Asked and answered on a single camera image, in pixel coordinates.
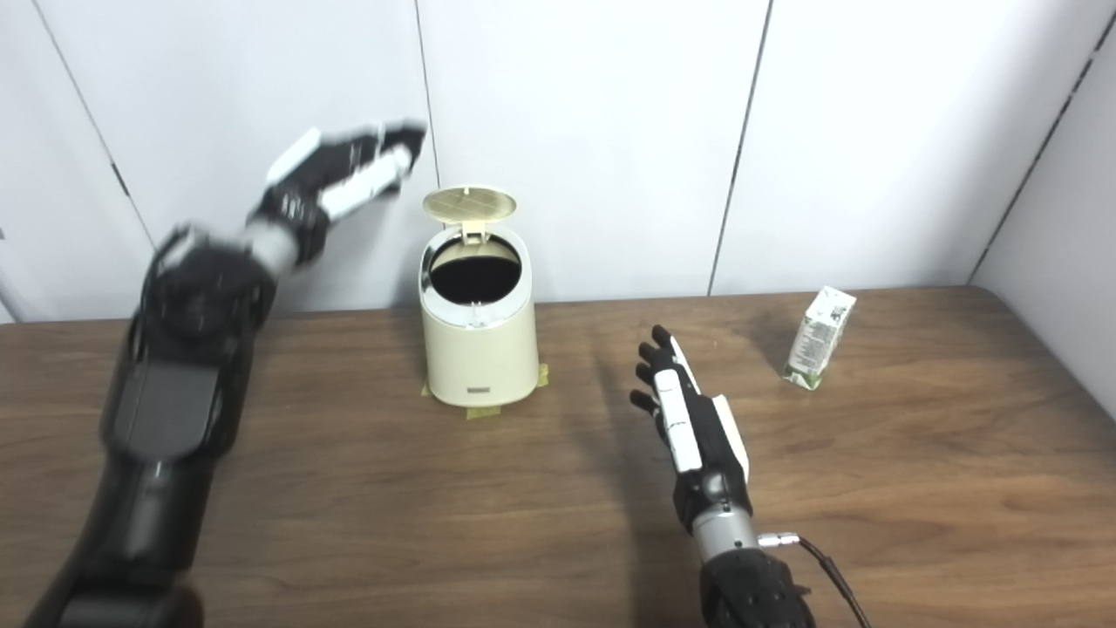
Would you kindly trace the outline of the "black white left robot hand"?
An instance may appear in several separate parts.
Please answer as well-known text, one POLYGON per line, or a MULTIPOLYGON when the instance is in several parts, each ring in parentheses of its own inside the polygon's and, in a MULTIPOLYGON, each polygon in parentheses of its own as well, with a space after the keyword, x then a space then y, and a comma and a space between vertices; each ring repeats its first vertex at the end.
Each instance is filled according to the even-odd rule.
POLYGON ((371 204, 398 199, 427 132, 423 120, 400 119, 343 134, 304 133, 275 160, 262 199, 248 215, 252 257, 275 276, 315 261, 331 228, 371 204))

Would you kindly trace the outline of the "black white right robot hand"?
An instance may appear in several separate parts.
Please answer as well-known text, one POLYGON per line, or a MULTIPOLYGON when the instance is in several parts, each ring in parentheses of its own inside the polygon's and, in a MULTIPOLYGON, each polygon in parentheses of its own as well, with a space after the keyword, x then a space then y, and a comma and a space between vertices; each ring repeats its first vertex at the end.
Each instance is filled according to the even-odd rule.
POLYGON ((675 470, 672 501, 691 533, 706 510, 743 509, 753 515, 749 462, 728 400, 702 392, 677 337, 665 326, 650 329, 635 366, 643 388, 629 394, 667 448, 675 470))

